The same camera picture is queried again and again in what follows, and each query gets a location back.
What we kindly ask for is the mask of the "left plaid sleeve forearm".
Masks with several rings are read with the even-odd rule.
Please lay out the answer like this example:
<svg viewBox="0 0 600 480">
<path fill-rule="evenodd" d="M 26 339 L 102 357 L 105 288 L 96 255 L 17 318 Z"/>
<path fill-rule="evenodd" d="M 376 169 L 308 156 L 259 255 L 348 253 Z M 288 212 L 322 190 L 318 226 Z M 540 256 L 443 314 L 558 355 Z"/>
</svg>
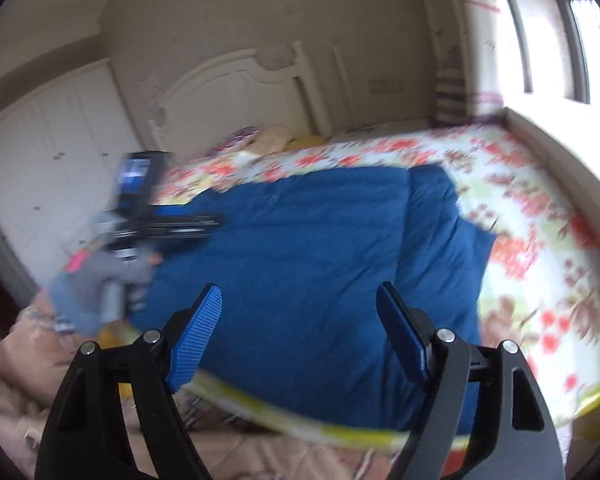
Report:
<svg viewBox="0 0 600 480">
<path fill-rule="evenodd" d="M 44 290 L 0 340 L 0 413 L 38 414 L 50 408 L 68 367 L 87 338 L 57 327 Z"/>
</svg>

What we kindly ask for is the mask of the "left grey gloved hand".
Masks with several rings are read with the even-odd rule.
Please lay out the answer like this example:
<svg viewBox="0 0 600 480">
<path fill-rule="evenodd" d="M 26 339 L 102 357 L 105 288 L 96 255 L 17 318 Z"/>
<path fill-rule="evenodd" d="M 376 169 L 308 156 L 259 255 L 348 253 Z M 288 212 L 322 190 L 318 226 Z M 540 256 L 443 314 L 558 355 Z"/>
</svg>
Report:
<svg viewBox="0 0 600 480">
<path fill-rule="evenodd" d="M 107 324 L 125 317 L 126 306 L 140 308 L 162 257 L 146 247 L 125 262 L 99 248 L 80 252 L 46 287 L 61 333 L 94 337 Z"/>
</svg>

